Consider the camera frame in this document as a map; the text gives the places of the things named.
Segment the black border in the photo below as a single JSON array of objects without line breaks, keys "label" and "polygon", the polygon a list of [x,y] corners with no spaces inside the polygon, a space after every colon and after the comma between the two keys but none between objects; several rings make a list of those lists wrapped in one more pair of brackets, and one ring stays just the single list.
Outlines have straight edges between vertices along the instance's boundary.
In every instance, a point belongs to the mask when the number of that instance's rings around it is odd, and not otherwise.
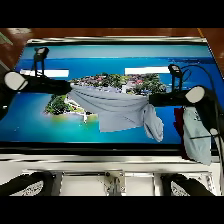
[{"label": "black border", "polygon": [[[110,40],[76,40],[75,42],[28,43],[33,46],[64,46],[64,45],[203,45],[207,42],[192,41],[110,41]],[[212,144],[212,155],[218,156],[215,144]],[[0,142],[0,154],[27,155],[88,155],[88,156],[180,156],[180,144],[149,144],[149,143],[53,143],[53,142]]]}]

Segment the dark red cloth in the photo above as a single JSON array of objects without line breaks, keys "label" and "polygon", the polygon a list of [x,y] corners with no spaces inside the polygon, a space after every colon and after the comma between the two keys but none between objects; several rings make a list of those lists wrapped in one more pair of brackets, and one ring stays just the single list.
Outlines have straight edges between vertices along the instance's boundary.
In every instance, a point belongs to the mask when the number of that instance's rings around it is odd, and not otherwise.
[{"label": "dark red cloth", "polygon": [[191,160],[186,153],[185,147],[184,147],[184,108],[174,108],[174,116],[176,121],[173,123],[174,127],[177,130],[177,133],[180,135],[181,138],[181,144],[180,144],[180,150],[181,150],[181,157],[186,160]]}]

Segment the brown floor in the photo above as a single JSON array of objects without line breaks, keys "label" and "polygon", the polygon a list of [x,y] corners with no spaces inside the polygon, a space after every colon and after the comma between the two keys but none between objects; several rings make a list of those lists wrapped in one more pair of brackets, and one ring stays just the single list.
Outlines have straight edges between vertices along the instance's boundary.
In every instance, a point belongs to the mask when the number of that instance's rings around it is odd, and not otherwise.
[{"label": "brown floor", "polygon": [[32,28],[31,33],[11,34],[0,28],[13,45],[0,44],[0,60],[13,68],[29,39],[75,36],[204,36],[208,39],[222,73],[224,74],[224,29],[223,28]]}]

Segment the gray cloth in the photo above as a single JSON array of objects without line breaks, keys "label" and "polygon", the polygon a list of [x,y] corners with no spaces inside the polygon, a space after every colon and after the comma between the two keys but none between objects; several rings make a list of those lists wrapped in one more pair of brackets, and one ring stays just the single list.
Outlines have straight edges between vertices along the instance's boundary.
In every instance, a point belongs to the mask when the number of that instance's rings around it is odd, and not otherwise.
[{"label": "gray cloth", "polygon": [[113,132],[144,126],[149,138],[163,139],[163,123],[145,96],[90,90],[71,85],[68,96],[86,111],[98,114],[100,131]]},{"label": "gray cloth", "polygon": [[194,107],[187,107],[183,114],[184,119],[184,146],[189,158],[203,163],[205,165],[211,164],[211,137],[197,138],[211,136],[200,121],[200,117]]}]

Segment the white rectangle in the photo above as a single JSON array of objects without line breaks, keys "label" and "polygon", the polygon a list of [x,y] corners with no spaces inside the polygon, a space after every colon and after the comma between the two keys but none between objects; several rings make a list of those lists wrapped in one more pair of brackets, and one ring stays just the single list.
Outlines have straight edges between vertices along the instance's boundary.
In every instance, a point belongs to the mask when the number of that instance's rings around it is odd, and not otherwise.
[{"label": "white rectangle", "polygon": [[[35,76],[35,71],[21,69],[20,74]],[[67,69],[64,69],[64,70],[44,70],[44,75],[46,75],[49,78],[51,78],[51,77],[68,77],[69,70],[67,70]]]},{"label": "white rectangle", "polygon": [[125,75],[143,75],[147,73],[170,73],[168,67],[125,68]]}]

